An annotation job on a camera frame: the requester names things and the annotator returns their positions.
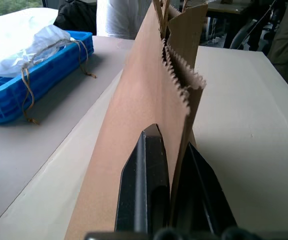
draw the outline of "white plastic bag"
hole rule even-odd
[[[70,34],[54,25],[0,39],[0,77],[16,77],[22,68],[48,59],[70,42]]]

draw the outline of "blue plastic crate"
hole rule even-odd
[[[94,52],[92,33],[79,31],[67,32],[74,39],[83,41],[90,57]],[[80,66],[79,54],[81,62],[86,60],[86,51],[81,44],[80,48],[81,54],[77,44],[72,43],[49,59],[29,69],[29,86],[36,101]],[[13,121],[23,115],[22,104],[26,94],[27,88],[20,74],[14,78],[0,77],[0,124]],[[29,95],[25,101],[24,109],[27,109],[31,105],[31,102],[32,98]]]

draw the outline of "green foliage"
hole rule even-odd
[[[42,7],[42,0],[0,0],[0,16],[22,9]]]

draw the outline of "paper bag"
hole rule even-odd
[[[83,239],[87,232],[114,231],[122,169],[141,132],[151,124],[158,124],[169,181],[174,188],[177,185],[205,87],[190,66],[194,67],[207,5],[180,13],[159,4],[157,0],[149,7],[108,106],[66,240]],[[164,20],[168,40],[161,39]]]

